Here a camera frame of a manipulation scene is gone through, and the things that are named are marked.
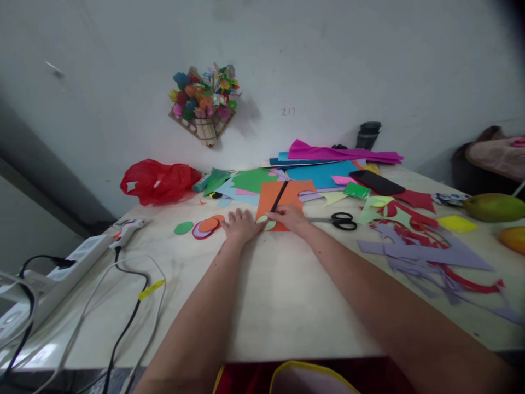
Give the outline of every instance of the mango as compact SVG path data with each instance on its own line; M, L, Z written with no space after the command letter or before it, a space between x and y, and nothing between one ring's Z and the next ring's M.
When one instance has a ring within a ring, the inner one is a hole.
M525 202L502 193L485 193L469 198L463 207L482 222L514 222L525 217Z
M511 227L499 233L499 240L507 248L525 254L525 227Z

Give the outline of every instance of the green paper circle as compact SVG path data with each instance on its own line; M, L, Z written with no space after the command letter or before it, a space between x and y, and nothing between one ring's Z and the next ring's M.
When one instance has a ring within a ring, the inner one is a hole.
M186 234L189 230L193 228L193 222L184 222L175 227L173 232L177 235Z
M266 220L268 220L268 216L262 215L259 219L257 219L257 223L264 222ZM263 231L271 230L272 228L275 227L276 224L277 224L276 221L268 220L268 223L264 226L264 229L262 229L262 230Z

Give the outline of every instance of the person's left hand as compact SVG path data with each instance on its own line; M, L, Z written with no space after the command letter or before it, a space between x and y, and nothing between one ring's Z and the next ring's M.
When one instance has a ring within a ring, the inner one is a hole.
M239 208L235 214L230 212L228 216L230 223L220 222L226 233L226 238L240 242L242 245L260 233L267 223L267 221L254 223L251 212L248 210L242 212Z

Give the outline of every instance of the white table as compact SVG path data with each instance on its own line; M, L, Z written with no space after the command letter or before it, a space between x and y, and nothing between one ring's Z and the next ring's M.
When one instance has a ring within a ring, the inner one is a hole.
M427 193L457 193L456 190L400 166L383 166L383 174L410 190ZM190 233L175 235L173 229L181 222L194 223L212 215L227 215L237 207L248 208L254 214L256 207L233 201L228 208L217 206L218 200L205 199L202 194L178 204L165 207L137 206L124 218L145 218L146 227L135 233L122 257L151 255L162 267L168 283L165 305L157 335L143 364L147 365L159 347L170 324L194 289L220 245L225 239L218 230L210 238L197 241ZM346 198L327 208L324 199L306 202L306 216L328 216L346 211L359 214L358 200ZM464 214L462 210L435 205L437 215ZM430 212L419 212L433 217ZM494 236L504 227L525 225L525 220L506 224L478 224L478 229L458 237L496 268L491 273L481 270L457 269L467 279L492 284L503 278L512 306L525 311L525 258L499 243ZM380 234L368 226L356 231L338 230L331 224L316 223L350 249L359 252L357 239L380 241ZM385 256L361 254L393 275ZM97 278L113 262L108 251L88 272L81 283L28 341L22 357L31 354L22 370L53 369L64 351L81 309ZM152 263L139 260L130 266L160 279ZM440 310L462 329L493 351L523 348L522 328L468 303L450 306L446 297L428 299L402 274L393 275L418 296ZM91 312L84 321L80 334L66 363L68 369L105 367L113 345L129 319L136 296L142 289L142 279L118 271L108 274L95 296ZM138 315L122 341L117 367L131 367L149 338L160 291L146 298ZM497 294L473 296L487 306L502 305ZM367 334L359 320L339 294L328 275L307 245L292 233L263 233L242 255L242 275L238 287L232 338L227 353L228 361L270 361L287 359L316 359L338 357L365 357L383 354ZM7 352L0 354L3 363Z

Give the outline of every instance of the forearm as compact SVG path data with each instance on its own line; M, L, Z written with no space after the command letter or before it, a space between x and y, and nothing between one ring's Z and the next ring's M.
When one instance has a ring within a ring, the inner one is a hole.
M494 392L488 382L512 376L499 357L324 231L308 224L298 234L418 392Z
M226 240L173 321L135 393L211 392L224 358L243 244Z

